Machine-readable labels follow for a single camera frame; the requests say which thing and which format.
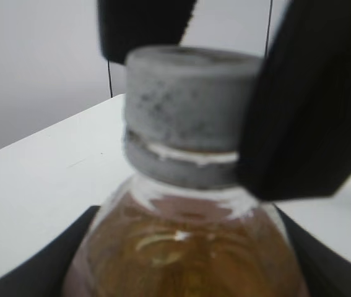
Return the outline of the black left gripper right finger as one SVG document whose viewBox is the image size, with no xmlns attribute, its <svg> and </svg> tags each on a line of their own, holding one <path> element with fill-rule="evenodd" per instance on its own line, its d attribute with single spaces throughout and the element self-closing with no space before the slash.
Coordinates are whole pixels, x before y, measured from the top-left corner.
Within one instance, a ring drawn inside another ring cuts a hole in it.
<svg viewBox="0 0 351 297">
<path fill-rule="evenodd" d="M 351 297 L 351 262 L 329 249 L 277 209 L 311 296 Z"/>
</svg>

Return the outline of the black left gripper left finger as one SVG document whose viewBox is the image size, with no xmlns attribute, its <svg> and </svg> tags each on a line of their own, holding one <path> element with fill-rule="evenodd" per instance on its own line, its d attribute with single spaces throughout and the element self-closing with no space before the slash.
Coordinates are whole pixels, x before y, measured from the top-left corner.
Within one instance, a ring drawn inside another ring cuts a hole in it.
<svg viewBox="0 0 351 297">
<path fill-rule="evenodd" d="M 99 209 L 89 207 L 41 251 L 0 277 L 0 296 L 60 296 L 66 272 Z"/>
</svg>

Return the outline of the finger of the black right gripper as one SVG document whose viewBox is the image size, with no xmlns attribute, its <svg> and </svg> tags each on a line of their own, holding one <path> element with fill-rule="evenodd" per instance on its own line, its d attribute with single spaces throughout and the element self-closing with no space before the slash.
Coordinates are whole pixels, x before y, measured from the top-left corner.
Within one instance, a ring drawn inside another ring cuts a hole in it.
<svg viewBox="0 0 351 297">
<path fill-rule="evenodd" d="M 264 201 L 333 195 L 351 176 L 351 1 L 292 1 L 241 130 L 240 182 Z"/>
<path fill-rule="evenodd" d="M 150 45 L 178 45 L 193 16 L 191 0 L 98 0 L 100 47 L 109 62 Z"/>
</svg>

